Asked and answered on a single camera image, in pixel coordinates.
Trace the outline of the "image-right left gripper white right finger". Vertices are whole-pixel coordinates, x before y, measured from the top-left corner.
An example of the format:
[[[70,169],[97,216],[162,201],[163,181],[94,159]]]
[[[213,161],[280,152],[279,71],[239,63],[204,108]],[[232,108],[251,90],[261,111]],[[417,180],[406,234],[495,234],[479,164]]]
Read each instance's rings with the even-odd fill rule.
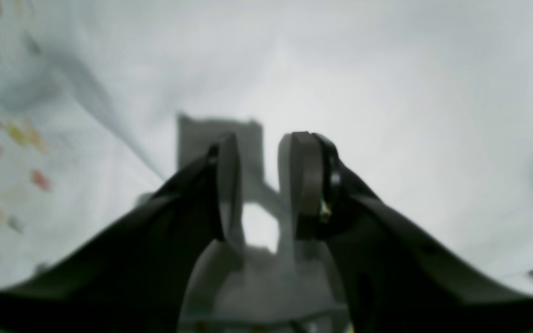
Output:
[[[295,238],[326,245],[356,333],[533,333],[533,296],[384,203],[326,137],[290,135],[290,196]]]

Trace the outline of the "image-right left gripper dark left finger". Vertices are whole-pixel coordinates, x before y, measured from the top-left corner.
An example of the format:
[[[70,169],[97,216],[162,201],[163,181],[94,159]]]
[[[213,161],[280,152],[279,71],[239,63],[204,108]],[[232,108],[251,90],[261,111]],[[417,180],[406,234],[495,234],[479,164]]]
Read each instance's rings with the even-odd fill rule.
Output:
[[[42,274],[0,290],[9,333],[174,333],[192,271],[242,215],[235,134]]]

